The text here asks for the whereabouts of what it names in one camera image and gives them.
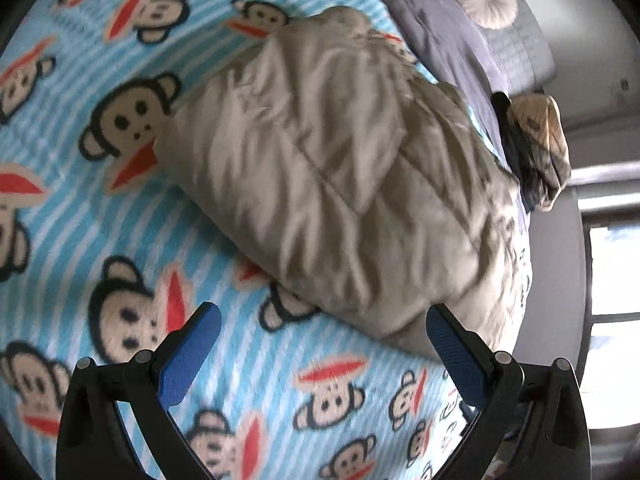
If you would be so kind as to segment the beige quilted down jacket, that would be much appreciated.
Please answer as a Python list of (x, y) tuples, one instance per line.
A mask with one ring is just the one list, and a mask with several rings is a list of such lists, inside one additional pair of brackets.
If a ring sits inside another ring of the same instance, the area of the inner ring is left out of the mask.
[(512, 350), (529, 258), (518, 184), (456, 88), (433, 84), (361, 12), (270, 34), (192, 89), (154, 153), (239, 250), (364, 334), (434, 356), (446, 304)]

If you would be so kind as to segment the tan and black clothes pile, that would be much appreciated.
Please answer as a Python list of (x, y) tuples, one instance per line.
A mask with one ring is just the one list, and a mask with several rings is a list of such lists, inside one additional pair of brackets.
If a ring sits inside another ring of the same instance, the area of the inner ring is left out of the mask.
[(572, 173), (558, 103), (545, 93), (491, 96), (506, 162), (527, 212), (549, 211)]

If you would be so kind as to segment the blue monkey print blanket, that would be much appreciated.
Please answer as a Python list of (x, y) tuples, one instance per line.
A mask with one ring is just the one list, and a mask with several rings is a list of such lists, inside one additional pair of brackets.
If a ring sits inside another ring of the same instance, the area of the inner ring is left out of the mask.
[(279, 23), (351, 6), (396, 47), (395, 0), (21, 0), (1, 57), (1, 419), (55, 475), (70, 371), (154, 346), (204, 300), (222, 329), (176, 422), (219, 479), (428, 479), (463, 428), (444, 369), (300, 304), (160, 172), (149, 143), (91, 134), (139, 90), (155, 119)]

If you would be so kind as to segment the grey upholstered headboard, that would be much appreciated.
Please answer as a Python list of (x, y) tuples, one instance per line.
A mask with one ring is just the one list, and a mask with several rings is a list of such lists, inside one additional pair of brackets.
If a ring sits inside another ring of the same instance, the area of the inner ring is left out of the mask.
[(484, 35), (495, 61), (506, 75), (512, 94), (540, 90), (552, 81), (555, 62), (546, 37), (526, 0), (518, 0), (518, 17), (509, 27), (490, 30), (471, 22)]

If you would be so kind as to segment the purple grey duvet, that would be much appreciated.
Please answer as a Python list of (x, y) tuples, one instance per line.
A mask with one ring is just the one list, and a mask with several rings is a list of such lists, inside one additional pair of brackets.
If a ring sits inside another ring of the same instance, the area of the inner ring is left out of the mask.
[(506, 90), (506, 75), (478, 27), (456, 0), (382, 0), (410, 50), (439, 81), (457, 87), (499, 159), (515, 177), (520, 170), (510, 141), (506, 108), (491, 97)]

